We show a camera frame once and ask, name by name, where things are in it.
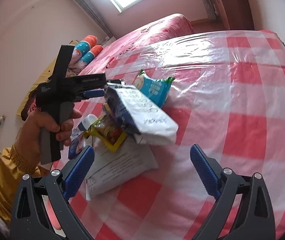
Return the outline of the yellow sleeve forearm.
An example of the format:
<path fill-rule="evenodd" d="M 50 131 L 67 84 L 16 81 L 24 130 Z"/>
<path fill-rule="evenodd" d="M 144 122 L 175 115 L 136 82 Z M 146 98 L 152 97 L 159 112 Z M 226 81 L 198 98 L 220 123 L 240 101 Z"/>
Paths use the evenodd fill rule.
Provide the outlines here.
<path fill-rule="evenodd" d="M 10 226 L 12 207 L 22 176 L 40 177 L 48 173 L 48 170 L 38 166 L 38 161 L 32 164 L 19 153 L 16 144 L 3 150 L 0 156 L 0 226 Z"/>

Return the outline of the person's left hand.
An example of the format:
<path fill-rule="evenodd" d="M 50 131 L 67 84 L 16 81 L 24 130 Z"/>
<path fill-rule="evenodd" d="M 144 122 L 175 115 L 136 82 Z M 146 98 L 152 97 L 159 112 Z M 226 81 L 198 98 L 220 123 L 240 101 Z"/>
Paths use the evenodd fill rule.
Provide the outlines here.
<path fill-rule="evenodd" d="M 71 144 L 71 133 L 74 127 L 74 120 L 82 116 L 78 110 L 73 110 L 70 119 L 62 124 L 57 124 L 52 116 L 46 112 L 32 112 L 15 140 L 17 153 L 32 165 L 40 162 L 40 132 L 42 128 L 53 132 L 56 140 L 62 142 L 64 146 Z"/>

